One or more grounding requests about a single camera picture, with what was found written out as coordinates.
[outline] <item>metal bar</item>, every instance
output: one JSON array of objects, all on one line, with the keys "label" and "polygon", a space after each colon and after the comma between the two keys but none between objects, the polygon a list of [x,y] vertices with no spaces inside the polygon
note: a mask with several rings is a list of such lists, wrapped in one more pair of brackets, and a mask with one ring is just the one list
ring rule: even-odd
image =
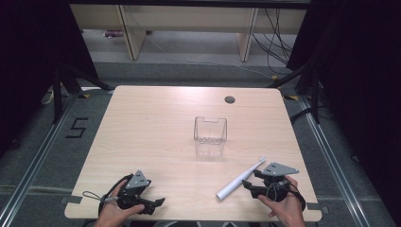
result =
[{"label": "metal bar", "polygon": [[[303,106],[303,108],[310,108],[309,103],[307,102],[307,98],[305,96],[300,96],[300,100],[301,106]],[[356,194],[354,193],[354,190],[346,179],[345,174],[342,171],[333,150],[327,142],[321,126],[315,123],[313,116],[310,113],[306,114],[306,119],[313,133],[315,134],[316,140],[321,147],[323,156],[339,187],[340,193],[342,194],[344,201],[347,204],[348,209],[350,210],[351,216],[354,219],[356,226],[371,226],[365,212],[363,211],[362,206],[359,203],[359,200],[357,199]]]},{"label": "metal bar", "polygon": [[310,0],[68,0],[68,4],[127,5],[127,6],[169,6],[169,7],[220,7],[220,8],[269,8],[269,9],[311,9],[333,8],[333,1]]},{"label": "metal bar", "polygon": [[45,137],[44,141],[41,144],[38,152],[30,163],[28,169],[22,180],[18,183],[14,192],[12,193],[8,203],[1,211],[0,223],[3,227],[8,227],[11,225],[12,220],[18,212],[21,204],[26,197],[27,192],[29,191],[30,186],[35,180],[36,176],[41,169],[42,164],[47,156],[47,153],[51,149],[54,141],[57,138],[57,135],[65,121],[65,118],[74,104],[75,100],[77,100],[78,94],[73,94],[68,97],[67,102],[65,103],[65,112],[61,115],[59,121],[50,128],[49,133]]}]

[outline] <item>gray floor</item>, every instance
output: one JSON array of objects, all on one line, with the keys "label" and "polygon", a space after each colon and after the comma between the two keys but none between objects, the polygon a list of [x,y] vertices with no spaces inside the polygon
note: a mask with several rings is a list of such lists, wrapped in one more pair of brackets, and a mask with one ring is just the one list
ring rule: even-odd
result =
[{"label": "gray floor", "polygon": [[[131,61],[124,40],[122,38],[107,39],[103,37],[103,32],[85,30],[83,37],[96,63],[100,78],[111,85],[194,85],[199,82],[188,77],[196,75],[198,78],[204,77],[205,80],[209,80],[209,82],[201,83],[204,86],[260,87],[270,83],[272,75],[277,75],[266,67],[267,54],[255,42],[252,44],[248,62],[241,62],[235,34],[152,32],[145,40],[139,59]],[[292,45],[295,40],[294,36],[284,38],[289,45]],[[275,48],[275,52],[284,58],[281,49]],[[288,72],[287,69],[280,68],[284,65],[274,58],[269,58],[269,65],[281,73]],[[93,86],[85,81],[81,81],[81,84]],[[295,84],[296,79],[283,85],[282,94],[294,95]],[[65,97],[64,103],[71,98]],[[60,132],[56,135],[57,139],[51,144],[51,149],[45,156],[21,207],[13,217],[11,226],[80,226],[83,223],[83,220],[68,219],[63,215],[65,204],[61,203],[61,199],[69,196],[75,185],[110,98],[111,95],[107,94],[92,94],[89,98],[74,100]],[[290,99],[284,101],[288,116],[302,110],[300,101]],[[0,160],[0,206],[4,206],[9,200],[13,189],[26,173],[26,167],[34,159],[51,129],[52,111],[51,103],[38,109],[19,136],[21,147],[10,149]],[[68,135],[77,133],[77,131],[71,131],[71,126],[77,117],[89,119],[79,121],[79,126],[86,131],[80,139],[67,139]],[[336,154],[340,168],[357,195],[371,225],[395,226],[361,166],[350,159],[352,150],[335,119],[327,109],[320,109],[320,119],[321,127],[331,149]],[[356,226],[306,117],[300,117],[293,125],[293,129],[319,204],[323,209],[323,219],[318,224],[320,226]],[[202,226],[221,225],[222,223],[204,222]],[[315,225],[316,223],[308,223],[308,226]],[[248,226],[248,224],[237,223],[237,226]]]}]

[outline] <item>white stick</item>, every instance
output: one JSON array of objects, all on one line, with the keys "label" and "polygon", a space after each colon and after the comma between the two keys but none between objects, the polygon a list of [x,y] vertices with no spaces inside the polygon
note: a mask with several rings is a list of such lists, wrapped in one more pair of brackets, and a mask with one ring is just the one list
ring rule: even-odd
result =
[{"label": "white stick", "polygon": [[241,175],[237,176],[233,181],[228,183],[225,187],[223,187],[219,192],[216,193],[216,196],[219,200],[224,200],[228,195],[230,195],[234,190],[236,190],[241,184],[242,180],[248,179],[253,171],[257,169],[261,164],[263,164],[266,160],[265,156],[262,156],[259,159],[259,162],[253,165],[251,168],[244,171]]}]

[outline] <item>finger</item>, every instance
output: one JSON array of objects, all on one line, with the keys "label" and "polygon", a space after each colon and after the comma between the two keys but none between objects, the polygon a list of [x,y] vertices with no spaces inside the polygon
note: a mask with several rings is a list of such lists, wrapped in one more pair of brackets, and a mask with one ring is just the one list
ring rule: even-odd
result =
[{"label": "finger", "polygon": [[294,186],[298,186],[298,183],[297,183],[297,181],[295,181],[293,178],[291,178],[290,176],[286,176],[286,178],[287,178],[287,181],[289,181],[289,183],[291,183],[292,185],[294,185]]},{"label": "finger", "polygon": [[269,218],[273,218],[274,216],[275,216],[275,214],[274,214],[274,212],[270,212],[269,214],[268,214],[268,216],[269,216]]},{"label": "finger", "polygon": [[259,195],[259,196],[257,196],[257,198],[258,198],[260,201],[262,201],[263,204],[267,205],[268,207],[271,206],[271,201],[270,201],[266,196]]},{"label": "finger", "polygon": [[133,207],[131,207],[130,209],[127,209],[127,218],[129,216],[138,214],[139,212],[143,211],[145,209],[145,205],[144,204],[138,204],[138,205],[134,205]]},{"label": "finger", "polygon": [[118,195],[118,192],[120,191],[121,187],[126,183],[127,180],[122,181],[121,183],[118,184],[118,186],[113,190],[111,197],[116,197]]}]

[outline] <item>aluminum rail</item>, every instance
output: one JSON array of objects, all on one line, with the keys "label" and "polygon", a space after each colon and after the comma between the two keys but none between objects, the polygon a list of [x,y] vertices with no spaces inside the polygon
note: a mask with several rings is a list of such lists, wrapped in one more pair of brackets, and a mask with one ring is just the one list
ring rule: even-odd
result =
[{"label": "aluminum rail", "polygon": [[44,160],[49,150],[54,144],[57,135],[59,134],[60,129],[64,124],[68,112],[70,111],[77,98],[78,94],[72,94],[68,97],[64,106],[64,113],[61,115],[59,121],[53,124],[50,128],[49,133],[45,137],[38,152],[30,163],[28,169],[26,170],[24,177],[15,188],[6,206],[2,209],[0,215],[1,226],[9,227],[11,225],[15,215],[17,214],[21,204],[24,201],[24,198],[26,197],[27,192],[29,191],[30,186],[38,175],[39,170],[41,169],[41,166],[44,163]]},{"label": "aluminum rail", "polygon": [[[300,100],[301,106],[304,109],[310,108],[310,105],[305,96],[300,96]],[[371,226],[365,212],[363,211],[362,206],[360,205],[359,200],[357,199],[357,195],[352,189],[352,186],[349,184],[333,150],[327,142],[321,126],[319,124],[316,124],[311,113],[307,113],[306,118],[316,137],[316,140],[319,143],[319,146],[321,147],[324,159],[326,160],[330,171],[333,174],[337,186],[339,187],[340,193],[342,194],[342,197],[344,198],[344,201],[347,204],[348,209],[350,210],[351,216],[354,219],[356,226]]]}]

